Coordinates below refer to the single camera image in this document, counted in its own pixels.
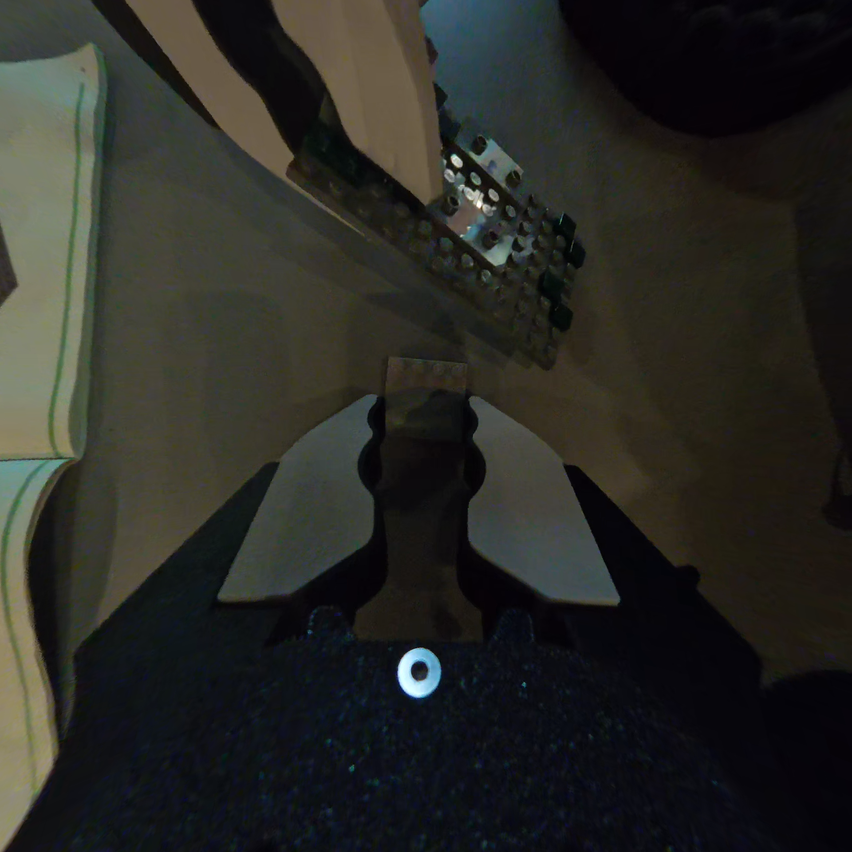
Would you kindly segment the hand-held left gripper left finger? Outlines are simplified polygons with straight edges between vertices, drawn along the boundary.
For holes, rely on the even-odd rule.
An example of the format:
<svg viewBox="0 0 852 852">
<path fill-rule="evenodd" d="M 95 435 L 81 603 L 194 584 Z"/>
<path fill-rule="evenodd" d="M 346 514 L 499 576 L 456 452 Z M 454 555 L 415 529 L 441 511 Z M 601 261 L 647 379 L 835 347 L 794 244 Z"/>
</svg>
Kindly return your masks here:
<svg viewBox="0 0 852 852">
<path fill-rule="evenodd" d="M 370 543 L 381 479 L 381 403 L 364 395 L 285 451 L 218 602 L 293 600 Z"/>
</svg>

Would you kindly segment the light grey square plate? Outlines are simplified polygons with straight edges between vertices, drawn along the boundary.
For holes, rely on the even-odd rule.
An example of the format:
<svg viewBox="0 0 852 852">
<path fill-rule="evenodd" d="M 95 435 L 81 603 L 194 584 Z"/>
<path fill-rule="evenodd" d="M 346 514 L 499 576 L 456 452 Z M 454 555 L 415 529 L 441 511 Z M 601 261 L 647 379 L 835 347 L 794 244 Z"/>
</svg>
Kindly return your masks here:
<svg viewBox="0 0 852 852">
<path fill-rule="evenodd" d="M 440 359 L 390 356 L 384 379 L 388 437 L 461 442 L 468 366 Z"/>
</svg>

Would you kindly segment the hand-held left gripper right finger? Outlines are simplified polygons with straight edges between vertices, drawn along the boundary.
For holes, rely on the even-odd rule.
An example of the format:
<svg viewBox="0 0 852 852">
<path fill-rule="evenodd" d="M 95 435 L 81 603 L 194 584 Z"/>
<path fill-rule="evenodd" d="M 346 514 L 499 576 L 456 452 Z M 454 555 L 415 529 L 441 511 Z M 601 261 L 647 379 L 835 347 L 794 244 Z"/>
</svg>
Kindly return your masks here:
<svg viewBox="0 0 852 852">
<path fill-rule="evenodd" d="M 561 457 L 480 397 L 464 409 L 458 582 L 475 606 L 618 606 Z"/>
</svg>

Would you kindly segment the white instruction booklet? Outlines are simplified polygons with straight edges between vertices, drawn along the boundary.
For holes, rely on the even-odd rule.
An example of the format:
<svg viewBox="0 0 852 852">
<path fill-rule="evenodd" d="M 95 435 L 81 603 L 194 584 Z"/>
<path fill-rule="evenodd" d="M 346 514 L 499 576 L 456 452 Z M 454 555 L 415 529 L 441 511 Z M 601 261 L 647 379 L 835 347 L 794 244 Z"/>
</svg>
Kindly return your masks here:
<svg viewBox="0 0 852 852">
<path fill-rule="evenodd" d="M 32 537 L 87 443 L 107 69 L 87 43 L 1 66 L 1 841 L 54 767 Z"/>
</svg>

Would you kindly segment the dark green two-stud brick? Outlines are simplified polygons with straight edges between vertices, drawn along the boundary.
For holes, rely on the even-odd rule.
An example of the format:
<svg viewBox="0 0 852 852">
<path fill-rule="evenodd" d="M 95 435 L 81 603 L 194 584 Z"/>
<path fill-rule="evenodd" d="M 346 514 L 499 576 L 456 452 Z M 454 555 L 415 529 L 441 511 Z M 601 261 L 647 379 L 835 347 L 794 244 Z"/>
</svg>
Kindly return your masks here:
<svg viewBox="0 0 852 852">
<path fill-rule="evenodd" d="M 347 144 L 323 122 L 315 122 L 306 134 L 304 153 L 338 174 L 344 175 L 347 171 Z"/>
</svg>

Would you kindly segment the black honeycomb cushion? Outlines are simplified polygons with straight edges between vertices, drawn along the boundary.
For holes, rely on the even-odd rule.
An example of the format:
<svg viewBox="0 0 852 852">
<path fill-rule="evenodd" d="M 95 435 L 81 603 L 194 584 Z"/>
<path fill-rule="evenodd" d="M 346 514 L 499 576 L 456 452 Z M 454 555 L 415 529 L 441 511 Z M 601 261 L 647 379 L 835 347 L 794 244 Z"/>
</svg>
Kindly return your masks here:
<svg viewBox="0 0 852 852">
<path fill-rule="evenodd" d="M 570 34 L 637 110 L 677 132 L 762 130 L 846 90 L 849 1 L 561 1 Z"/>
</svg>

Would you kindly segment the grey studded building baseplate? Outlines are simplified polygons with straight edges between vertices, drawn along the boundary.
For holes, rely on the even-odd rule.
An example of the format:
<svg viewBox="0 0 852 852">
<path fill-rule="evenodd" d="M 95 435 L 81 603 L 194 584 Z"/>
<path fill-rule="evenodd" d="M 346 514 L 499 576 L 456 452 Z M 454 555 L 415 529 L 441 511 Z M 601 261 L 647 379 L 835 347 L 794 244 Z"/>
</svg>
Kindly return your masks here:
<svg viewBox="0 0 852 852">
<path fill-rule="evenodd" d="M 441 144 L 442 138 L 453 139 L 463 126 L 484 131 L 480 124 L 454 115 L 446 103 L 446 92 L 439 85 L 434 88 Z M 328 169 L 304 153 L 303 143 L 289 168 L 296 186 L 375 245 L 391 255 L 406 257 L 437 292 L 462 307 L 511 351 L 541 368 L 552 368 L 568 330 L 554 328 L 549 312 L 559 303 L 572 308 L 570 298 L 579 271 L 567 263 L 571 243 L 553 229 L 553 220 L 565 211 L 548 206 L 541 193 L 527 188 L 523 176 L 521 197 L 507 197 L 517 206 L 513 250 L 504 266 L 490 268 L 463 253 L 439 230 L 426 212 L 433 201 L 427 205 L 418 201 L 352 145 L 328 92 L 314 123 L 317 121 L 335 130 L 347 144 L 347 171 L 341 175 Z M 446 186 L 459 185 L 446 168 L 442 150 L 441 157 L 443 186 L 438 198 Z M 559 272 L 566 282 L 559 302 L 548 299 L 538 287 L 541 273 L 548 268 Z"/>
</svg>

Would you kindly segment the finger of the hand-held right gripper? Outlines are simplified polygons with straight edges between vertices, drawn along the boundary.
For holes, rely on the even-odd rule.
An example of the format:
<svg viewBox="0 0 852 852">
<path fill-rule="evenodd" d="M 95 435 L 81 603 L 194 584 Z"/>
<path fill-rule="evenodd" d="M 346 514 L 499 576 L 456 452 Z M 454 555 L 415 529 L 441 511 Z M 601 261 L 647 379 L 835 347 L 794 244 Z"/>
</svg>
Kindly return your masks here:
<svg viewBox="0 0 852 852">
<path fill-rule="evenodd" d="M 304 70 L 270 2 L 129 1 L 216 126 L 266 170 L 304 136 Z"/>
<path fill-rule="evenodd" d="M 438 109 L 417 1 L 272 1 L 352 145 L 427 205 L 442 192 Z"/>
</svg>

